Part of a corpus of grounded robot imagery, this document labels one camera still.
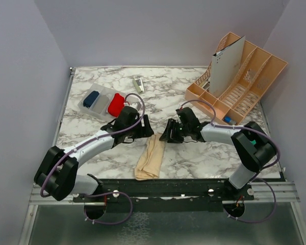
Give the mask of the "red boxer underwear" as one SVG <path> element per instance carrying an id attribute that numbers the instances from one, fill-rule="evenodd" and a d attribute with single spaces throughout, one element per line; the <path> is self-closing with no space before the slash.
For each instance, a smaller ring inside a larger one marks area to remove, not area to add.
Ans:
<path id="1" fill-rule="evenodd" d="M 118 117 L 124 108 L 124 103 L 125 98 L 120 93 L 115 93 L 107 108 L 107 112 L 113 117 Z"/>

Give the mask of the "clear plastic storage box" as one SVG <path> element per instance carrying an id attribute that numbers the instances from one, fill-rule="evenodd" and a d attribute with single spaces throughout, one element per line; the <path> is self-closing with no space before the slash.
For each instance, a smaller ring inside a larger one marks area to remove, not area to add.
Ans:
<path id="1" fill-rule="evenodd" d="M 78 103 L 79 109 L 88 115 L 109 122 L 115 118 L 108 112 L 111 103 L 116 104 L 117 95 L 125 97 L 127 93 L 108 88 L 98 84 L 92 84 L 83 98 Z"/>

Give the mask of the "beige underwear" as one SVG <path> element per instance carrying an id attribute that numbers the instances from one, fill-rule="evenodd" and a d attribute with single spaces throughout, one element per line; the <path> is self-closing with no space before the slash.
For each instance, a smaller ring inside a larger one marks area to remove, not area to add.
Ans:
<path id="1" fill-rule="evenodd" d="M 161 134 L 154 134 L 146 142 L 146 149 L 134 169 L 138 181 L 158 179 L 163 161 L 165 142 L 160 140 Z"/>

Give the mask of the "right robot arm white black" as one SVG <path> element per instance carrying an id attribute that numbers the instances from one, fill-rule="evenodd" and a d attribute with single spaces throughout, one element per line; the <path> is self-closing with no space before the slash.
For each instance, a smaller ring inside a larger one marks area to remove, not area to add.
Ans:
<path id="1" fill-rule="evenodd" d="M 177 109 L 180 121 L 169 119 L 159 140 L 167 143 L 183 143 L 185 137 L 197 142 L 218 142 L 235 147 L 241 160 L 237 170 L 229 177 L 224 187 L 228 199 L 235 200 L 243 187 L 258 174 L 276 155 L 277 150 L 261 127 L 251 121 L 244 126 L 226 127 L 200 122 L 192 109 Z"/>

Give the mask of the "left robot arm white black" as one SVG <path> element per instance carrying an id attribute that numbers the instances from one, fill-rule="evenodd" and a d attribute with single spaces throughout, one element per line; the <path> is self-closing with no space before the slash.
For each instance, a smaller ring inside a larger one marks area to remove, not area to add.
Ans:
<path id="1" fill-rule="evenodd" d="M 153 134 L 148 115 L 125 106 L 117 118 L 88 139 L 65 149 L 49 148 L 34 176 L 34 182 L 41 187 L 40 195 L 61 201 L 70 194 L 84 194 L 89 200 L 98 201 L 103 193 L 101 181 L 92 174 L 78 174 L 79 168 L 126 139 L 148 138 Z"/>

